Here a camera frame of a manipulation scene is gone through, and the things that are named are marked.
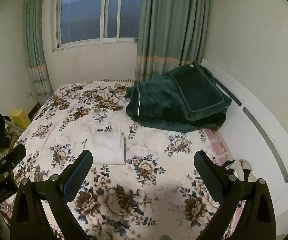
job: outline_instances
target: metal screw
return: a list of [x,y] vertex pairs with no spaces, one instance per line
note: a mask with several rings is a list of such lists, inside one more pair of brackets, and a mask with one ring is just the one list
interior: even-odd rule
[[50,177],[50,180],[51,180],[51,181],[56,181],[58,178],[59,178],[59,175],[53,174],[53,175]]
[[235,181],[237,178],[236,178],[236,176],[235,175],[229,175],[228,176],[228,179],[230,180],[230,181]]
[[29,182],[29,179],[28,178],[24,178],[24,179],[22,179],[21,184],[25,185],[28,182]]
[[262,179],[262,178],[260,178],[260,179],[258,180],[258,182],[259,182],[261,185],[265,185],[265,184],[266,184],[266,181],[265,181],[264,179]]

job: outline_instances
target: mattress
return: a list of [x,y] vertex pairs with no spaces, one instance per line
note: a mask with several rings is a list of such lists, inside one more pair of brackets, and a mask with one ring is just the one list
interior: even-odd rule
[[[189,133],[142,127],[125,113],[126,90],[132,82],[85,82],[60,87],[41,107],[17,144],[26,157],[14,168],[19,184],[25,177],[47,180],[60,174],[83,150],[85,140],[68,136],[75,122],[125,136],[125,165],[94,164],[74,201],[72,214],[90,239],[196,239],[219,204],[212,200],[195,170],[195,152],[204,150],[222,164],[230,158],[210,130]],[[15,195],[0,205],[10,221]],[[62,239],[48,204],[42,201],[54,234]],[[231,221],[228,236],[234,228]]]

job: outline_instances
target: white wall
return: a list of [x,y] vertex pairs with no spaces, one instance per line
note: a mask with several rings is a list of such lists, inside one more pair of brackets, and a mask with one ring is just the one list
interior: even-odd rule
[[102,79],[134,79],[136,43],[93,44],[52,51],[52,0],[43,0],[42,38],[52,88]]
[[24,39],[25,0],[0,0],[0,113],[10,115],[13,109],[29,113],[36,104],[28,72]]
[[[211,0],[204,58],[250,90],[288,133],[287,0]],[[276,226],[277,235],[288,233],[288,210]]]

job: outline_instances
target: blue gripper pad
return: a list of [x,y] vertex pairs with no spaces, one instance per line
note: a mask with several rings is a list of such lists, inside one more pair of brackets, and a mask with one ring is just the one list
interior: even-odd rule
[[204,151],[195,153],[194,165],[213,200],[222,204],[224,202],[224,190],[228,184],[227,175],[210,160]]
[[59,189],[63,192],[63,201],[73,201],[85,177],[93,164],[92,153],[88,150],[82,151],[74,163],[69,164],[60,174]]

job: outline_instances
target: green blanket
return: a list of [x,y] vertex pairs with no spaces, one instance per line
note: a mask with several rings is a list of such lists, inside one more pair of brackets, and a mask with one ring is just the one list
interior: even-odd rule
[[190,132],[218,129],[226,119],[231,98],[216,86],[212,73],[191,63],[165,76],[136,82],[127,91],[126,113],[147,127]]

